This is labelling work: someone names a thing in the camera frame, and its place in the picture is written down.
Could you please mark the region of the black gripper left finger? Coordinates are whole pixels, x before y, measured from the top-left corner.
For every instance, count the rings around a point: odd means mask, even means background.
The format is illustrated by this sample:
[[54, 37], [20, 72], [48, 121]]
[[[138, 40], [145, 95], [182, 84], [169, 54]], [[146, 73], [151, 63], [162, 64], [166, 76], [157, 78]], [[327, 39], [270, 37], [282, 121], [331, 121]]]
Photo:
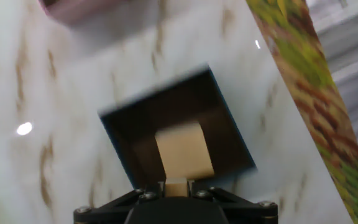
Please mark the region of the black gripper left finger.
[[163, 197], [165, 182], [147, 185], [144, 189], [131, 192], [98, 207], [80, 207], [73, 212], [74, 220], [125, 220], [129, 212], [145, 202]]

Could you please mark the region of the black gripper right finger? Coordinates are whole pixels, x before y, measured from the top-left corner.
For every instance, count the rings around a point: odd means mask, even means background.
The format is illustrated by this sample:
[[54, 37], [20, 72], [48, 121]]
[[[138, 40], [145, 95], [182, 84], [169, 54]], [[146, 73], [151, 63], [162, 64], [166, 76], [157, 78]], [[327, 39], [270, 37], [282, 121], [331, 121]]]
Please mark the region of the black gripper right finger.
[[199, 182], [190, 182], [188, 188], [191, 197], [216, 203], [226, 215], [278, 215], [275, 202], [253, 203], [222, 188]]

